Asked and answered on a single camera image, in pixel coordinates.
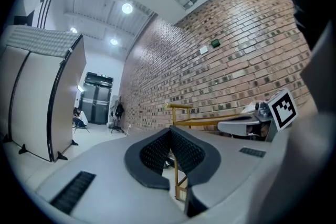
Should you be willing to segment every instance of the person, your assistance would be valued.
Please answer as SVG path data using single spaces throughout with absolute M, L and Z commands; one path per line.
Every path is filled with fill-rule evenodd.
M 77 113 L 79 113 L 79 119 L 81 121 L 83 121 L 83 123 L 84 123 L 85 126 L 87 126 L 89 122 L 88 122 L 88 119 L 85 116 L 84 111 L 81 110 L 81 109 L 77 109 Z
M 84 128 L 88 125 L 88 120 L 84 114 L 84 112 L 81 114 L 81 110 L 79 108 L 74 108 L 74 112 L 72 115 L 72 121 L 76 127 Z

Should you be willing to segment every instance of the yellow railing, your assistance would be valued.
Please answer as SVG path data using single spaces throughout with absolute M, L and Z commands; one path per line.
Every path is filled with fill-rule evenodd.
M 190 105 L 182 105 L 182 104 L 168 104 L 165 105 L 166 108 L 173 109 L 173 125 L 176 126 L 210 126 L 217 125 L 220 121 L 228 120 L 229 118 L 234 118 L 239 116 L 240 114 L 231 114 L 227 116 L 216 116 L 216 117 L 208 117 L 208 118 L 190 118 L 190 109 L 193 107 Z M 176 109 L 187 109 L 187 119 L 177 121 L 176 120 Z

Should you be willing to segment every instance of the black stand leg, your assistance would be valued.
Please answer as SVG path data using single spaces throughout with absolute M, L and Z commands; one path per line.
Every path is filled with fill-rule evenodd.
M 121 127 L 119 127 L 119 120 L 120 120 L 120 118 L 117 117 L 117 125 L 112 126 L 111 133 L 113 132 L 113 130 L 124 133 L 123 129 Z
M 6 134 L 5 137 L 4 137 L 4 139 L 2 139 L 2 142 L 3 142 L 3 143 L 8 143 L 8 142 L 11 142 L 11 141 L 13 141 L 13 140 L 12 140 L 12 139 L 9 139 L 8 134 Z
M 76 143 L 74 140 L 71 140 L 71 144 L 72 144 L 73 146 L 78 146 L 78 143 Z
M 58 159 L 63 159 L 63 160 L 65 160 L 65 161 L 68 160 L 68 158 L 67 158 L 66 156 L 63 156 L 62 153 L 61 153 L 60 151 L 58 151 L 57 153 L 58 153 L 58 156 L 57 156 Z
M 23 144 L 22 148 L 19 150 L 19 154 L 24 154 L 26 152 L 28 152 L 28 150 L 26 149 L 26 144 Z

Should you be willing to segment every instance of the brick wall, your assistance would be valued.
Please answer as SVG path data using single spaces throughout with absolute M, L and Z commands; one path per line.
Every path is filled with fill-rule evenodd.
M 298 106 L 309 98 L 300 71 L 310 51 L 291 0 L 210 0 L 176 26 L 148 25 L 128 56 L 120 88 L 131 131 L 167 127 L 166 102 L 192 104 L 193 118 L 240 113 L 287 87 Z M 221 45 L 199 49 L 219 39 Z M 177 110 L 177 119 L 186 112 Z

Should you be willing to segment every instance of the black elevator door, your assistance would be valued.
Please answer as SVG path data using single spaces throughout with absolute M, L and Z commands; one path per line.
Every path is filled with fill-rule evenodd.
M 108 121 L 110 87 L 85 83 L 81 108 L 89 123 L 106 124 Z

